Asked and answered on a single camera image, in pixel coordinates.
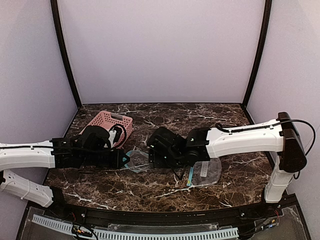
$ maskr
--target basket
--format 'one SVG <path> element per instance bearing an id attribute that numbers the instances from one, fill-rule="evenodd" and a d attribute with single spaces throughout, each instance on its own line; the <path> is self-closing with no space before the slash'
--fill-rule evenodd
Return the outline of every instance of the basket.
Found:
<path id="1" fill-rule="evenodd" d="M 109 111 L 101 111 L 98 113 L 97 116 L 94 117 L 94 119 L 92 119 L 91 122 L 89 122 L 87 126 L 100 126 L 109 131 L 112 128 L 112 126 L 115 124 L 121 124 L 124 126 L 126 130 L 126 140 L 127 140 L 133 131 L 131 117 L 122 116 L 120 114 L 112 113 Z M 125 137 L 125 134 L 122 132 L 119 141 L 115 142 L 114 145 L 117 146 L 117 143 L 120 143 L 124 139 L 124 137 Z"/>

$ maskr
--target brown marble surface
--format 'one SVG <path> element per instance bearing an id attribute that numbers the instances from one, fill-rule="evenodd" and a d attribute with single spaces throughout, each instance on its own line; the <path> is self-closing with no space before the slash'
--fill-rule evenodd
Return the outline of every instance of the brown marble surface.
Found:
<path id="1" fill-rule="evenodd" d="M 67 137 L 77 135 L 100 111 L 133 118 L 133 133 L 126 151 L 148 152 L 146 141 L 161 126 L 186 137 L 193 128 L 242 126 L 249 122 L 239 104 L 137 103 L 84 105 Z M 185 212 L 236 207 L 260 201 L 272 169 L 264 153 L 243 153 L 220 158 L 221 177 L 207 187 L 187 187 L 189 171 L 178 181 L 169 169 L 135 173 L 91 166 L 51 169 L 45 184 L 63 190 L 70 204 L 140 212 Z"/>

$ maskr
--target white label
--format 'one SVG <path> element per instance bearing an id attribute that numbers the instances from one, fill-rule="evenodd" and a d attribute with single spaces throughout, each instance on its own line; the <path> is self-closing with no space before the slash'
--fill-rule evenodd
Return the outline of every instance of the white label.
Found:
<path id="1" fill-rule="evenodd" d="M 209 162 L 208 161 L 203 161 L 202 162 L 200 177 L 204 177 L 205 178 L 207 176 L 208 166 L 209 166 Z"/>

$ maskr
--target white grille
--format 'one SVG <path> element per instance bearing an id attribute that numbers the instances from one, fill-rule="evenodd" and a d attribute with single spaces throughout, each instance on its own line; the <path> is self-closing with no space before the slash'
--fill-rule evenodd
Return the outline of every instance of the white grille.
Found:
<path id="1" fill-rule="evenodd" d="M 71 232 L 71 223 L 53 220 L 36 214 L 33 215 L 32 222 L 60 233 L 74 235 Z M 98 236 L 99 240 L 223 240 L 239 237 L 237 227 L 224 230 L 184 234 L 137 234 L 99 229 L 94 229 L 93 231 Z M 82 236 L 82 238 L 96 239 L 94 236 L 91 238 Z"/>

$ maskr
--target plastic bag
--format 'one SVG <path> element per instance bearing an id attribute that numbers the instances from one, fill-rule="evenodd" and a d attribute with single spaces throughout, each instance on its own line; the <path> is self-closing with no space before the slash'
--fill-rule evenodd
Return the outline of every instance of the plastic bag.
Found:
<path id="1" fill-rule="evenodd" d="M 210 161 L 197 161 L 193 166 L 191 186 L 216 184 L 220 179 L 221 170 L 219 158 L 212 158 Z"/>
<path id="2" fill-rule="evenodd" d="M 130 162 L 124 165 L 127 169 L 140 173 L 149 169 L 149 155 L 143 151 L 132 150 L 126 153 Z"/>

